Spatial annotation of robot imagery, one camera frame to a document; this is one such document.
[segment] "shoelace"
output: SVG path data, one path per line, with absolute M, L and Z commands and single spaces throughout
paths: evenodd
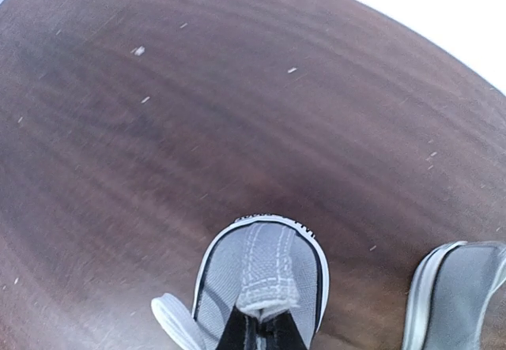
M 206 350 L 197 322 L 175 296 L 165 293 L 153 299 L 151 309 L 162 329 L 183 350 Z

